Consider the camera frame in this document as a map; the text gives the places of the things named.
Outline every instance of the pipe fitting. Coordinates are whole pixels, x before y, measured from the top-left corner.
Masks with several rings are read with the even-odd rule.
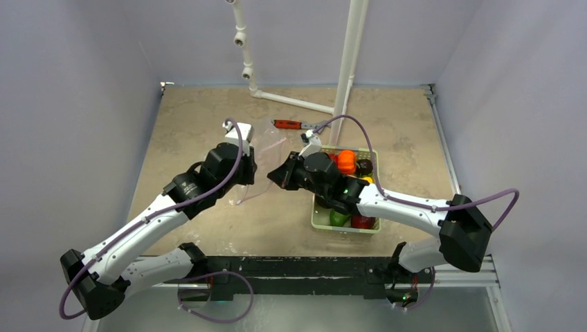
[[[253,69],[251,67],[244,67],[242,70],[242,78],[248,81],[251,77],[253,77]]]
[[[235,35],[234,42],[236,46],[243,47],[246,43],[246,33],[238,32]]]

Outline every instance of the orange handle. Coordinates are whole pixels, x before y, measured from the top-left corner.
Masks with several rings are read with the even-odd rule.
[[[273,124],[279,129],[302,129],[302,123],[292,120],[274,120]]]

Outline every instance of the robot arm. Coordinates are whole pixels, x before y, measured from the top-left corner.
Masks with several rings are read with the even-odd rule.
[[[193,243],[185,243],[166,255],[135,261],[163,235],[212,207],[236,184],[252,185],[256,164],[250,146],[253,128],[239,123],[242,157],[234,175],[216,192],[191,203],[218,186],[237,160],[239,140],[235,128],[226,125],[224,142],[210,150],[204,162],[178,174],[137,217],[108,239],[84,252],[69,250],[60,261],[68,283],[81,274],[72,290],[88,316],[99,319],[138,291],[171,279],[205,273],[206,256]],[[154,212],[161,211],[155,217]],[[109,243],[106,253],[99,255]]]
[[[316,134],[302,135],[307,146],[301,153],[291,152],[285,163],[268,174],[268,178],[285,190],[309,190],[316,200],[337,212],[374,216],[409,225],[432,235],[416,243],[401,243],[392,258],[391,273],[409,275],[424,268],[446,263],[478,272],[485,256],[493,228],[478,208],[437,211],[438,208],[462,205],[471,200],[456,194],[451,201],[423,199],[384,190],[375,184],[343,175],[326,153]],[[433,209],[396,203],[387,196],[432,206]]]

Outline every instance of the floor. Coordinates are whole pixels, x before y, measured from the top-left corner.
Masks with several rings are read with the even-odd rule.
[[[333,105],[336,95],[336,89],[330,88],[266,91],[326,105]],[[453,196],[423,90],[353,89],[348,113],[370,134],[379,153],[381,184],[386,189],[431,198]],[[203,160],[208,150],[222,141],[221,123],[228,116],[253,124],[273,118],[308,122],[329,118],[325,113],[252,98],[246,88],[170,87],[161,101],[130,216],[143,211],[173,176]],[[280,133],[291,150],[302,148],[299,131]],[[328,129],[321,137],[327,143]],[[362,133],[350,121],[344,122],[338,143],[366,147]],[[392,221],[384,221],[381,232],[372,236],[316,230],[310,224],[311,194],[305,191],[286,192],[272,186],[241,205],[234,204],[237,197],[231,194],[167,234],[145,254],[161,255],[180,243],[194,242],[207,255],[386,256],[401,241],[428,236]]]

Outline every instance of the red apple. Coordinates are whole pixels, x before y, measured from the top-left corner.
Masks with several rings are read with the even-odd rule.
[[[375,225],[375,218],[372,216],[352,216],[350,219],[350,226],[353,228],[361,228],[369,230]]]

